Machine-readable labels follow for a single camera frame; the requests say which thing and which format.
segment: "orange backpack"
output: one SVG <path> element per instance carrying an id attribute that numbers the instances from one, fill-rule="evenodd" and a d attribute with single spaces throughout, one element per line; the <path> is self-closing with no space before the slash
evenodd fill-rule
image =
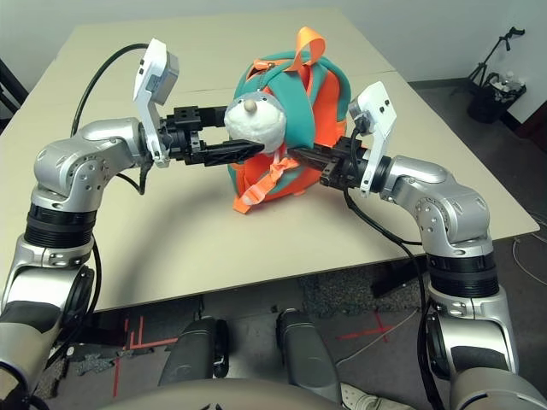
<path id="1" fill-rule="evenodd" d="M 303 49 L 309 46 L 309 52 Z M 237 196 L 233 208 L 245 214 L 252 205 L 300 194 L 319 181 L 321 172 L 301 167 L 290 148 L 314 143 L 332 147 L 345 135 L 350 83 L 344 73 L 322 56 L 325 39 L 309 27 L 300 29 L 297 50 L 255 60 L 239 81 L 234 98 L 264 91 L 274 95 L 286 115 L 285 141 L 277 155 L 259 154 L 231 164 Z"/>

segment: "white plush toy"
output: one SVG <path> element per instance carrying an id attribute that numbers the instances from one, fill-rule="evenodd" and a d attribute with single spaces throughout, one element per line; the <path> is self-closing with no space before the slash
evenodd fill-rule
<path id="1" fill-rule="evenodd" d="M 283 143 L 287 118 L 277 98 L 262 91 L 248 92 L 233 100 L 224 114 L 231 139 L 264 144 L 264 154 L 273 154 Z"/>

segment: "white sneaker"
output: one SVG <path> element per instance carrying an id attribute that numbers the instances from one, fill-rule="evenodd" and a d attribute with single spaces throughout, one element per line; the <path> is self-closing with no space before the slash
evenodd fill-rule
<path id="1" fill-rule="evenodd" d="M 349 410 L 414 410 L 406 404 L 370 395 L 350 384 L 340 383 L 342 402 Z"/>

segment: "wall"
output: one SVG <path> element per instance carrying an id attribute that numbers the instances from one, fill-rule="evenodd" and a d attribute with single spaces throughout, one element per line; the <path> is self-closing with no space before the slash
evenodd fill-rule
<path id="1" fill-rule="evenodd" d="M 509 112 L 520 122 L 534 113 L 547 100 L 547 2 L 526 0 L 513 4 L 505 20 L 505 30 L 510 27 L 525 28 L 521 38 L 510 40 L 511 51 L 500 46 L 489 61 L 489 69 L 498 73 L 512 71 L 515 77 L 526 82 L 526 94 Z"/>
<path id="2" fill-rule="evenodd" d="M 78 24 L 332 5 L 346 14 L 406 80 L 456 78 L 467 75 L 499 35 L 500 21 L 510 3 L 511 0 L 0 0 L 0 56 L 31 90 Z"/>

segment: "backpack handle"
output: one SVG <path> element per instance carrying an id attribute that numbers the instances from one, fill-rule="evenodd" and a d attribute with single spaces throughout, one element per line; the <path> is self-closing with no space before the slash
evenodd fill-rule
<path id="1" fill-rule="evenodd" d="M 297 34 L 297 49 L 292 64 L 284 71 L 297 71 L 302 65 L 302 52 L 309 46 L 309 61 L 304 64 L 311 66 L 317 62 L 325 52 L 325 39 L 313 28 L 304 26 Z"/>

